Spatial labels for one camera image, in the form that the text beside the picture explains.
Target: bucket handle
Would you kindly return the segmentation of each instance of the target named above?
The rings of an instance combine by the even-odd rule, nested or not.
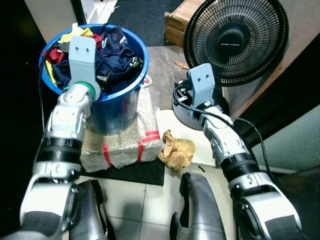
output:
[[[143,80],[143,84],[141,84],[140,87],[141,89],[145,89],[150,87],[151,84],[152,84],[152,78],[148,74],[146,74]]]

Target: bucket rim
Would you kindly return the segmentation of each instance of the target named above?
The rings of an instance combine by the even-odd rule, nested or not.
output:
[[[103,24],[100,23],[92,23],[92,24],[84,24],[84,25],[80,25],[79,27],[82,29],[86,29],[86,28],[91,28],[91,27],[102,27]],[[106,27],[108,28],[114,28],[116,27],[116,25],[113,24],[107,24]],[[137,87],[140,87],[140,84],[143,84],[144,78],[147,74],[148,71],[148,67],[149,67],[149,54],[148,54],[148,50],[146,48],[146,45],[142,42],[142,40],[135,35],[133,32],[129,31],[128,29],[121,27],[122,31],[128,35],[130,35],[132,38],[134,38],[134,40],[136,40],[139,45],[142,48],[142,52],[143,52],[143,67],[141,70],[141,73],[139,74],[139,76],[126,88],[115,92],[113,94],[107,95],[107,94],[101,94],[99,99],[96,102],[105,102],[108,101],[110,99],[115,99],[117,97],[121,97],[123,95],[126,95],[130,92],[132,92],[134,89],[136,89]],[[63,32],[61,32],[60,34],[58,34],[57,36],[55,36],[46,46],[45,48],[42,50],[41,55],[43,54],[43,52],[45,52],[52,44],[54,44],[55,42],[57,42],[57,40],[64,34],[70,33],[72,30],[72,28],[69,28],[68,30],[65,30]],[[38,64],[40,64],[42,56],[40,55],[39,57],[39,62]],[[47,85],[53,92],[55,92],[58,95],[61,95],[64,91],[62,91],[60,88],[58,88],[57,86],[54,85],[54,83],[50,80],[50,78],[48,77],[48,75],[46,74],[46,68],[45,65],[43,65],[43,68],[41,70],[41,78],[42,81],[45,83],[45,85]]]

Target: navy blue clothing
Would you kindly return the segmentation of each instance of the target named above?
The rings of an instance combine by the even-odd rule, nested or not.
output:
[[[107,94],[113,94],[129,86],[140,74],[142,60],[135,57],[120,27],[104,31],[101,48],[95,52],[97,81]],[[71,80],[69,60],[52,65],[57,86],[64,89]]]

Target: fan stand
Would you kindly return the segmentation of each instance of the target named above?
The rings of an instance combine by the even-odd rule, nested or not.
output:
[[[221,93],[214,90],[212,99],[214,100],[214,106],[219,106],[224,114],[230,115],[229,105]],[[172,110],[182,124],[193,130],[203,131],[203,127],[200,126],[199,121],[197,119],[191,119],[188,110],[180,105],[176,106],[174,100],[172,100]]]

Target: white wall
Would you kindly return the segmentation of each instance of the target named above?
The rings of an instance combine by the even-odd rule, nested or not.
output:
[[[70,0],[24,1],[47,43],[77,22]]]
[[[320,165],[320,105],[264,141],[270,167],[301,171]],[[261,145],[252,148],[265,165]]]

